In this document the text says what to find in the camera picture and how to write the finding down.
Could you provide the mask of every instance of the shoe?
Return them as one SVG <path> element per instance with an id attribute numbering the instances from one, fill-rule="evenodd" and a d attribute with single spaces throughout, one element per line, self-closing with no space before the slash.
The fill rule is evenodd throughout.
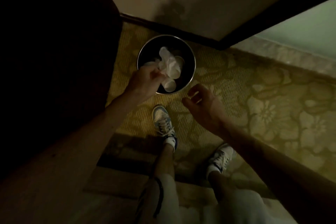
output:
<path id="1" fill-rule="evenodd" d="M 221 174 L 225 172 L 230 160 L 235 154 L 235 150 L 228 143 L 222 144 L 215 151 L 212 157 L 209 159 L 209 166 L 207 168 L 206 177 L 208 179 L 209 174 L 212 171 L 218 171 Z"/>
<path id="2" fill-rule="evenodd" d="M 164 138 L 163 143 L 169 143 L 175 151 L 177 148 L 176 133 L 171 124 L 170 116 L 162 105 L 157 105 L 153 108 L 153 122 L 156 131 Z"/>

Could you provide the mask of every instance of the marble baseboard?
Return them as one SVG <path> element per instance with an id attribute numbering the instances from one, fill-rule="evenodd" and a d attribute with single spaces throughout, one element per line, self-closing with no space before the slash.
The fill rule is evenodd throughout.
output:
<path id="1" fill-rule="evenodd" d="M 302 52 L 257 36 L 249 37 L 231 47 L 336 78 L 336 60 Z"/>

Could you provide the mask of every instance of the person's right arm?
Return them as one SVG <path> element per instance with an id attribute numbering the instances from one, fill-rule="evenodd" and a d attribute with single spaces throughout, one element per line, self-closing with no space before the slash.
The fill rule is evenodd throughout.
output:
<path id="1" fill-rule="evenodd" d="M 336 214 L 336 184 L 235 127 L 221 102 L 203 85 L 182 103 L 195 120 L 229 143 L 298 223 L 324 223 Z"/>

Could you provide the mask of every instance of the person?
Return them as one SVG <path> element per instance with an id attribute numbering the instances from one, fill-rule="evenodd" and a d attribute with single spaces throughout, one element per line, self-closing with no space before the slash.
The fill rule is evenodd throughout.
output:
<path id="1" fill-rule="evenodd" d="M 155 66 L 135 72 L 124 93 L 103 113 L 6 177 L 0 185 L 1 223 L 64 223 L 116 128 L 137 105 L 155 94 L 165 77 Z M 197 84 L 182 103 L 205 129 L 225 141 L 209 160 L 206 178 L 223 223 L 270 223 L 260 196 L 227 186 L 222 173 L 234 152 L 245 159 L 298 223 L 326 223 L 335 210 L 335 184 L 236 128 L 220 101 Z M 139 198 L 138 223 L 180 223 L 173 154 L 178 146 L 166 109 L 153 109 L 163 148 Z"/>

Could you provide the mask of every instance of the forearm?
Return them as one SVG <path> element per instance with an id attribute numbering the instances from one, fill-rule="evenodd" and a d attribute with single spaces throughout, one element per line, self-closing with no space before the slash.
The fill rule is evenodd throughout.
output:
<path id="1" fill-rule="evenodd" d="M 135 97 L 117 97 L 91 122 L 7 177 L 0 185 L 2 218 L 62 222 L 116 128 L 137 105 Z"/>
<path id="2" fill-rule="evenodd" d="M 227 121 L 221 138 L 256 171 L 284 207 L 299 221 L 321 221 L 336 200 L 335 184 L 249 136 Z"/>

